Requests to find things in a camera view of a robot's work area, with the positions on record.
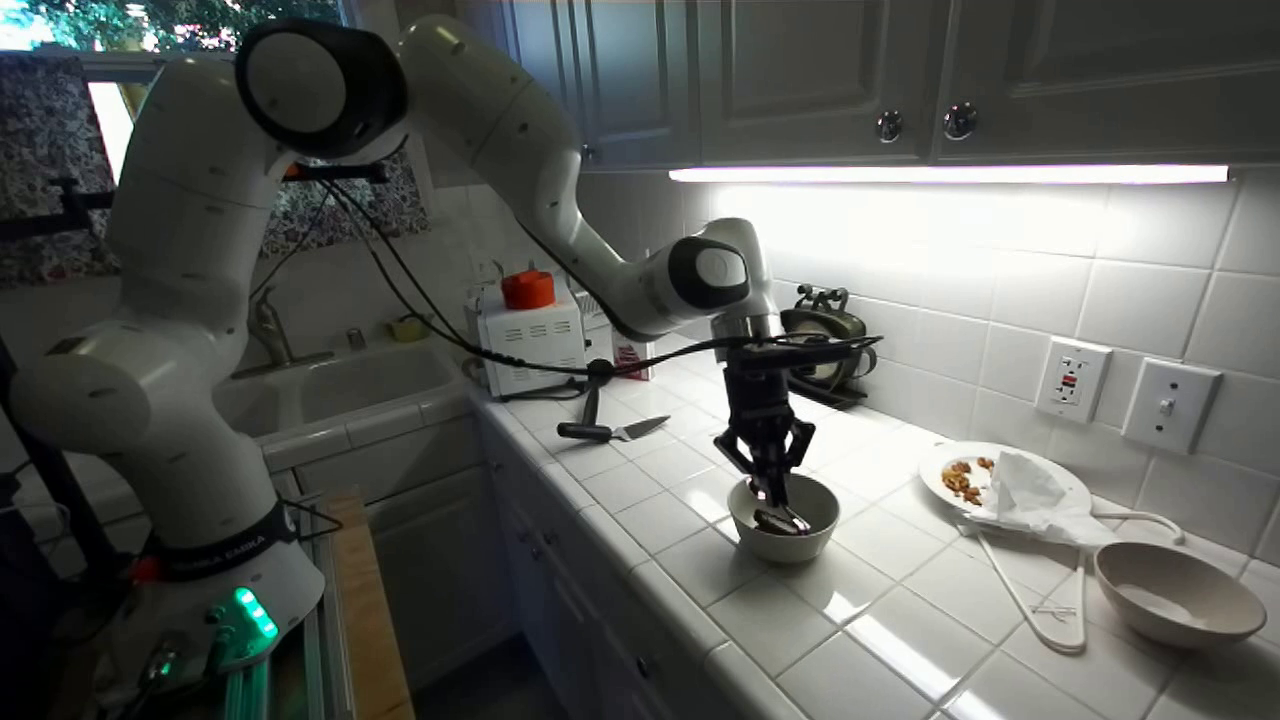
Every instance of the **light switch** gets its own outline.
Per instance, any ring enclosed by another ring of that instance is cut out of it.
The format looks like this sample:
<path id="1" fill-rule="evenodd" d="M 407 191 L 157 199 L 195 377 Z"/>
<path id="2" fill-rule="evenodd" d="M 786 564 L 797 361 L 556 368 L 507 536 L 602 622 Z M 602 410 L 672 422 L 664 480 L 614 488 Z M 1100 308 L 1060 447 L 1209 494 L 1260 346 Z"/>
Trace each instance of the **light switch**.
<path id="1" fill-rule="evenodd" d="M 1149 356 L 1124 416 L 1135 446 L 1189 455 L 1224 372 Z"/>
<path id="2" fill-rule="evenodd" d="M 1037 410 L 1065 416 L 1065 422 L 1077 422 L 1077 426 L 1086 426 L 1096 395 L 1104 388 L 1108 361 L 1111 361 L 1111 351 L 1100 346 L 1052 335 L 1048 356 L 1045 356 L 1045 372 L 1040 372 Z"/>

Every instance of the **robotic arm link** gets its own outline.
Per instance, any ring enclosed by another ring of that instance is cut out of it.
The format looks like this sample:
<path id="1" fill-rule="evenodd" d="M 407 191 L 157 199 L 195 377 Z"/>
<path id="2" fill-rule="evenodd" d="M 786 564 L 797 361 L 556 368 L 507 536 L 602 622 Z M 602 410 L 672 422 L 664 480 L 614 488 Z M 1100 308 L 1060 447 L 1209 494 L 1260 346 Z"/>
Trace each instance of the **robotic arm link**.
<path id="1" fill-rule="evenodd" d="M 521 228 L 636 340 L 691 318 L 717 335 L 778 340 L 756 238 L 706 225 L 622 260 L 577 210 L 580 144 L 561 110 L 455 21 L 426 15 L 400 48 L 351 30 L 272 24 L 231 63 L 171 63 L 141 113 L 107 244 L 123 268 L 112 320 L 59 340 L 13 388 L 18 426 L 73 454 L 101 454 L 134 488 L 161 549 L 161 582 L 120 613 L 103 701 L 181 687 L 207 668 L 265 657 L 323 592 L 289 542 L 257 439 L 210 410 L 243 356 L 252 265 L 279 176 L 296 155 L 378 160 L 435 124 L 504 196 Z M 797 356 L 729 351 L 729 454 L 760 497 L 802 447 L 783 368 Z M 252 597 L 272 634 L 226 634 Z"/>

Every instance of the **kitchen cabinet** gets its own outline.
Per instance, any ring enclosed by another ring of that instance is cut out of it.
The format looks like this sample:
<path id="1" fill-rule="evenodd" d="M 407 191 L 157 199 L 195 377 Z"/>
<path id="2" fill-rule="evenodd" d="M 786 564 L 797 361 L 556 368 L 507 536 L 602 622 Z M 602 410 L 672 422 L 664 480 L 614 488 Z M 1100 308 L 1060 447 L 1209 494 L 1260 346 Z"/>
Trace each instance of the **kitchen cabinet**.
<path id="1" fill-rule="evenodd" d="M 438 416 L 426 428 L 301 465 L 290 476 L 306 502 L 355 494 L 369 503 L 412 687 L 515 634 L 473 416 Z"/>
<path id="2" fill-rule="evenodd" d="M 930 139 L 926 0 L 700 0 L 691 160 L 915 160 Z"/>
<path id="3" fill-rule="evenodd" d="M 488 4 L 602 168 L 1280 155 L 1273 0 Z"/>
<path id="4" fill-rule="evenodd" d="M 564 110 L 588 165 L 680 155 L 687 0 L 480 0 L 464 21 Z"/>
<path id="5" fill-rule="evenodd" d="M 412 488 L 369 518 L 412 687 L 515 634 L 483 474 Z"/>
<path id="6" fill-rule="evenodd" d="M 664 615 L 660 567 L 629 567 L 543 467 L 515 446 L 483 439 L 521 634 L 566 717 L 732 717 L 704 653 Z"/>
<path id="7" fill-rule="evenodd" d="M 939 160 L 1280 155 L 1275 0 L 952 0 Z"/>

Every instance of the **cable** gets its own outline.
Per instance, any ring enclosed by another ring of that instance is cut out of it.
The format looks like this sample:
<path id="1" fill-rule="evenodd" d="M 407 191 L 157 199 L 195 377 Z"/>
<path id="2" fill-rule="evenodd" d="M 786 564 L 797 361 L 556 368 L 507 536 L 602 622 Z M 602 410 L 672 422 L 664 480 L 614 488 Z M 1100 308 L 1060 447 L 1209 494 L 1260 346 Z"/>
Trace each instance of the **cable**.
<path id="1" fill-rule="evenodd" d="M 336 522 L 336 518 L 326 518 L 323 510 L 316 510 L 316 503 L 301 503 L 301 502 L 289 502 L 289 497 L 279 497 L 279 503 L 284 510 L 290 510 L 290 512 L 305 512 L 305 518 L 316 518 L 316 522 L 323 522 L 326 528 L 319 528 L 319 533 L 296 533 L 296 542 L 319 542 L 319 536 L 331 536 L 331 533 L 340 533 L 340 528 L 349 528 L 344 522 Z"/>
<path id="2" fill-rule="evenodd" d="M 336 199 L 344 211 L 351 211 L 351 222 L 365 215 L 365 225 L 369 225 L 371 231 L 378 231 L 378 228 L 371 225 L 371 215 L 369 215 L 344 189 L 331 189 L 331 199 Z M 394 300 L 402 303 L 407 318 L 414 318 L 418 325 L 426 325 L 426 328 L 430 328 L 435 335 L 443 335 L 447 346 L 455 346 L 455 349 L 464 349 L 464 351 L 473 351 L 473 356 L 480 356 L 480 361 L 490 361 L 490 365 L 561 372 L 561 377 L 588 377 L 588 368 L 536 365 L 536 361 L 488 351 L 488 349 L 464 340 L 464 335 L 443 320 L 443 314 L 438 314 L 438 303 L 430 300 L 430 291 L 426 291 L 426 290 L 414 282 L 414 274 L 402 265 L 402 257 L 394 251 L 394 244 L 390 244 L 382 231 L 378 231 L 378 239 L 387 244 L 387 251 L 394 257 L 400 274 L 402 274 L 402 277 L 412 282 L 412 290 L 430 303 L 430 314 L 438 318 L 438 325 L 443 325 L 447 333 L 435 328 L 418 308 L 407 303 L 407 295 L 394 290 L 394 282 L 390 282 L 390 274 L 382 268 L 382 260 L 378 260 L 378 257 L 371 251 L 371 244 L 365 239 L 369 257 L 374 257 L 374 268 L 378 268 L 382 285 L 394 291 Z"/>
<path id="3" fill-rule="evenodd" d="M 323 179 L 323 189 L 326 189 L 331 199 L 351 215 L 351 225 L 355 225 L 355 215 L 360 215 L 360 222 L 369 225 L 369 231 L 378 238 L 378 244 L 390 251 L 390 260 L 400 265 L 400 274 L 407 277 L 407 285 L 423 295 L 423 303 L 435 314 L 435 320 L 438 320 L 447 333 L 438 333 L 423 314 L 414 314 L 414 308 L 402 300 L 402 291 L 394 290 L 394 282 L 390 282 L 390 274 L 382 268 L 382 260 L 371 251 L 371 244 L 369 244 L 365 238 L 360 238 L 360 239 L 365 239 L 369 257 L 374 260 L 382 285 L 387 285 L 387 290 L 394 291 L 394 300 L 402 303 L 402 314 L 414 318 L 418 325 L 426 325 L 435 335 L 443 335 L 447 346 L 455 346 L 455 349 L 464 349 L 464 351 L 473 351 L 473 356 L 480 356 L 480 361 L 490 361 L 490 365 L 541 368 L 541 372 L 564 372 L 564 377 L 588 377 L 588 368 L 536 365 L 536 361 L 488 351 L 488 349 L 464 340 L 464 335 L 447 325 L 447 318 L 438 314 L 438 303 L 430 300 L 430 291 L 414 282 L 414 274 L 407 268 L 407 260 L 402 260 L 400 247 L 390 244 L 390 238 L 374 225 L 374 215 L 371 215 L 349 189 L 340 189 L 336 179 Z M 611 368 L 611 372 L 643 372 L 643 368 L 667 365 L 667 361 L 674 361 L 674 356 L 691 356 L 691 351 L 706 351 L 706 349 L 738 349 L 738 346 L 749 346 L 749 340 L 737 340 L 737 335 L 700 340 L 700 346 L 685 346 L 685 349 L 674 349 L 674 351 L 649 356 L 649 361 L 636 361 L 636 365 L 622 365 L 622 368 Z"/>
<path id="4" fill-rule="evenodd" d="M 447 325 L 447 318 L 438 314 L 438 303 L 430 300 L 430 291 L 414 282 L 414 274 L 407 268 L 407 260 L 400 257 L 400 247 L 390 244 L 390 238 L 374 225 L 374 215 L 340 183 L 326 183 L 326 191 L 336 191 L 351 211 L 360 211 L 360 222 L 374 231 L 374 239 L 390 251 L 390 260 L 400 265 L 400 274 L 407 277 L 407 285 L 414 290 L 414 295 L 438 318 L 438 325 L 447 328 L 447 335 L 460 340 L 460 333 Z"/>
<path id="5" fill-rule="evenodd" d="M 279 274 L 289 260 L 296 260 L 301 251 L 305 251 L 305 244 L 296 244 L 290 251 L 284 251 L 284 257 L 265 274 L 265 282 L 252 285 L 246 295 L 261 295 L 261 291 L 275 282 L 275 274 Z"/>

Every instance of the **metal bowl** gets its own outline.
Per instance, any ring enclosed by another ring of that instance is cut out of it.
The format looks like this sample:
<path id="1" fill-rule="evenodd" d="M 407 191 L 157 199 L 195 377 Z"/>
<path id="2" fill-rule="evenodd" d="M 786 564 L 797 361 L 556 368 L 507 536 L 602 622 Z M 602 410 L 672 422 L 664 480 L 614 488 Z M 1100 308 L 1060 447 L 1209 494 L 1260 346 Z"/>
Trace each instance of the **metal bowl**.
<path id="1" fill-rule="evenodd" d="M 1104 545 L 1091 567 L 1120 622 L 1157 643 L 1224 649 L 1268 623 L 1242 585 L 1165 545 Z"/>
<path id="2" fill-rule="evenodd" d="M 791 497 L 791 512 L 802 518 L 812 528 L 809 533 L 774 533 L 774 528 L 760 528 L 756 512 L 760 502 L 753 497 L 749 484 L 737 484 L 729 494 L 729 518 L 737 526 L 738 549 L 768 561 L 768 564 L 812 564 L 839 522 L 839 502 L 809 476 L 786 476 L 786 497 Z"/>

